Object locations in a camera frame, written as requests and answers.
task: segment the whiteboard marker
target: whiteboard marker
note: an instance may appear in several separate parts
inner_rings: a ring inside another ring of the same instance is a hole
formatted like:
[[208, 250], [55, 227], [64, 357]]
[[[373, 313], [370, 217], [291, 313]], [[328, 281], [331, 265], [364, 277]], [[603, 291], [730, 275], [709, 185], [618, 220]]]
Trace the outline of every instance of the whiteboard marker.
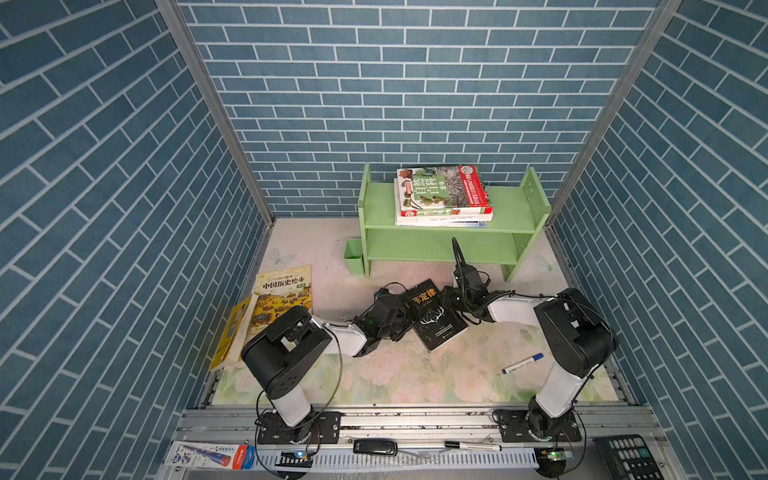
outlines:
[[525, 359], [525, 360], [522, 360], [521, 362], [513, 363], [513, 364], [511, 364], [510, 366], [508, 366], [507, 368], [505, 368], [505, 369], [502, 369], [502, 373], [510, 373], [510, 372], [513, 372], [513, 371], [515, 371], [515, 370], [519, 369], [519, 368], [520, 368], [520, 367], [522, 367], [522, 366], [526, 366], [526, 365], [528, 365], [529, 363], [533, 363], [533, 362], [535, 362], [536, 360], [540, 360], [540, 359], [542, 359], [542, 358], [544, 358], [544, 353], [537, 353], [537, 354], [536, 354], [536, 355], [534, 355], [534, 356], [529, 356], [527, 359]]
[[447, 449], [486, 450], [489, 452], [500, 452], [502, 450], [501, 445], [493, 445], [488, 443], [470, 443], [470, 442], [446, 442], [445, 447]]

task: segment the picture book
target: picture book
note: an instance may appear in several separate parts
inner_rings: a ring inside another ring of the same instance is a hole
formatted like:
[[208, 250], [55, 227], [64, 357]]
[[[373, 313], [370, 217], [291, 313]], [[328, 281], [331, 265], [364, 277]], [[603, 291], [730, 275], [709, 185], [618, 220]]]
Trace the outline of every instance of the picture book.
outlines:
[[253, 285], [258, 295], [246, 341], [296, 305], [312, 312], [312, 269], [309, 265], [259, 273]]
[[395, 225], [407, 227], [487, 227], [493, 214], [478, 215], [400, 215], [399, 181], [395, 179]]
[[491, 214], [493, 206], [472, 165], [397, 170], [399, 216]]
[[430, 352], [467, 328], [456, 312], [443, 308], [442, 295], [431, 280], [414, 286], [401, 298], [406, 302], [416, 335]]
[[240, 350], [243, 348], [248, 331], [248, 319], [256, 306], [256, 300], [257, 295], [252, 294], [232, 309], [224, 334], [214, 353], [214, 359], [210, 363], [211, 372], [240, 361]]

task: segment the yellow book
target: yellow book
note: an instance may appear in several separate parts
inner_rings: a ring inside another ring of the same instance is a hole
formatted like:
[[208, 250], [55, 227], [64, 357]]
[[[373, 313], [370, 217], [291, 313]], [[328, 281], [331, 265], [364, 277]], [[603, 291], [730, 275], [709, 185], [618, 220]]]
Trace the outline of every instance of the yellow book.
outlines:
[[253, 285], [253, 293], [259, 298], [250, 317], [246, 341], [292, 306], [304, 305], [312, 312], [312, 269], [305, 265], [259, 273]]
[[245, 343], [249, 326], [247, 319], [251, 317], [256, 307], [257, 297], [258, 295], [253, 293], [232, 309], [224, 334], [214, 353], [214, 359], [210, 363], [211, 372], [240, 361], [240, 351]]

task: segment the mounting plate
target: mounting plate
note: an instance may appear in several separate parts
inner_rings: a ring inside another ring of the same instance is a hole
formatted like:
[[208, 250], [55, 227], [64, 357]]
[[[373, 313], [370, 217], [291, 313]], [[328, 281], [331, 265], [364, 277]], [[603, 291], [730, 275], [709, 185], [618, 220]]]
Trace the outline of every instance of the mounting plate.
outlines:
[[[528, 410], [504, 410], [498, 409], [493, 412], [495, 421], [499, 424], [498, 430], [502, 434], [502, 442], [538, 442], [528, 431], [528, 421], [525, 416]], [[568, 413], [568, 419], [563, 425], [562, 431], [558, 434], [558, 441], [571, 443], [581, 441], [581, 431], [578, 429], [576, 418], [571, 411]]]
[[[293, 440], [292, 430], [283, 430], [285, 423], [274, 412], [265, 412], [261, 414], [262, 427], [259, 430], [259, 445], [288, 445]], [[323, 414], [313, 422], [313, 425], [320, 427], [320, 444], [339, 443], [339, 428], [341, 427], [341, 412], [323, 412]], [[317, 432], [314, 427], [309, 429], [311, 438], [309, 442], [317, 444]], [[307, 439], [299, 439], [304, 445]]]

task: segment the bookshelf shelf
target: bookshelf shelf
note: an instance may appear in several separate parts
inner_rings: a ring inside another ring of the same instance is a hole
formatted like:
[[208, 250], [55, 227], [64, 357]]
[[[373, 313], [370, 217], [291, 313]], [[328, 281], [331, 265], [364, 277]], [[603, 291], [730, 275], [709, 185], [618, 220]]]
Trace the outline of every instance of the bookshelf shelf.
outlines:
[[549, 200], [533, 168], [519, 187], [488, 187], [488, 197], [493, 220], [486, 228], [397, 226], [392, 183], [372, 182], [366, 164], [357, 202], [365, 274], [372, 260], [453, 263], [456, 237], [468, 263], [497, 263], [510, 281], [549, 217]]

